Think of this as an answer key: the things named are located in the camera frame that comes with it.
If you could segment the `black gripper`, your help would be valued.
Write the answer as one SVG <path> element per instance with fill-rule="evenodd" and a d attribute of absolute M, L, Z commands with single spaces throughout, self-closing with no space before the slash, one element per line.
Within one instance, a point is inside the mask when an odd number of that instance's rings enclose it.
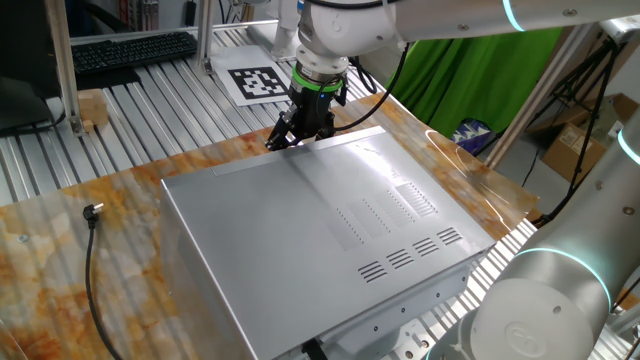
<path fill-rule="evenodd" d="M 342 81 L 332 81 L 322 91 L 304 86 L 293 79 L 289 97 L 295 108 L 281 112 L 265 146 L 270 151 L 296 146 L 300 141 L 323 140 L 335 135 L 331 102 L 343 90 Z"/>

